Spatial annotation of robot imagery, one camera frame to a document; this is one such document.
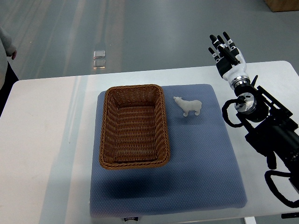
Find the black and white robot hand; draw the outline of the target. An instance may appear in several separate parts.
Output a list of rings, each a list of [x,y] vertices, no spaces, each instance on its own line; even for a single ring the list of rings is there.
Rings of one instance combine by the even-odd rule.
[[[209,47],[208,50],[216,62],[221,78],[226,80],[231,88],[234,88],[238,78],[248,79],[245,72],[247,69],[245,59],[229,35],[223,32],[223,36],[210,35],[209,37],[213,47]]]

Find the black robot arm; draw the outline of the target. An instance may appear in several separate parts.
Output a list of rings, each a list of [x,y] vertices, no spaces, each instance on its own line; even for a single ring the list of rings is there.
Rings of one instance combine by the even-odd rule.
[[[299,125],[291,119],[291,111],[255,83],[256,79],[250,81],[245,75],[229,82],[237,98],[224,104],[222,117],[233,128],[246,128],[246,141],[266,157],[269,170],[264,177],[270,191],[286,206],[298,208],[298,201],[279,192],[272,176],[286,177],[299,188],[299,136],[295,132]]]

